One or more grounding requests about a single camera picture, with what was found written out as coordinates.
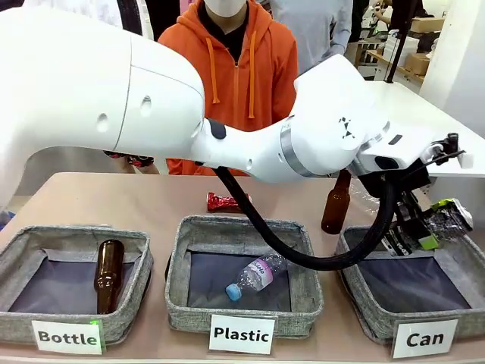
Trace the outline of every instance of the face mask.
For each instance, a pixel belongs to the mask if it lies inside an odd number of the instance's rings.
[[[205,0],[207,7],[220,17],[233,17],[245,3],[246,0]]]

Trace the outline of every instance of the pink bottle label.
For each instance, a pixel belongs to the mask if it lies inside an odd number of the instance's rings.
[[[264,260],[256,259],[253,263],[248,265],[248,268],[259,275],[263,288],[273,281],[273,272]]]

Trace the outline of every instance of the brown glass bottle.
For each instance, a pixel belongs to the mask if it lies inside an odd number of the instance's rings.
[[[321,229],[328,234],[336,235],[342,230],[350,203],[351,177],[346,169],[341,170],[335,187],[328,194],[324,217],[321,219]]]
[[[123,286],[124,245],[119,240],[106,240],[99,246],[94,289],[98,294],[98,314],[116,310]]]

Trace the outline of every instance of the person in orange hoodie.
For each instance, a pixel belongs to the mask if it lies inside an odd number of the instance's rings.
[[[290,113],[296,97],[296,41],[255,0],[197,0],[158,41],[199,72],[206,118],[254,131]],[[185,160],[168,159],[167,166],[170,174],[214,175]]]

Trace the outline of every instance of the metal rod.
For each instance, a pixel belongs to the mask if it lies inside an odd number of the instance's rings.
[[[387,80],[386,80],[387,83],[393,83],[393,78],[394,78],[394,74],[396,73],[397,64],[399,63],[399,59],[401,58],[402,50],[404,49],[404,44],[406,42],[406,37],[408,36],[409,30],[411,29],[412,19],[413,17],[415,17],[417,5],[418,5],[418,0],[411,0],[408,18],[406,19],[405,23],[402,25],[402,28],[399,30],[399,33],[401,34],[401,39],[397,47],[396,56],[394,57],[393,65],[391,66],[391,71],[389,72],[389,76],[387,77]]]

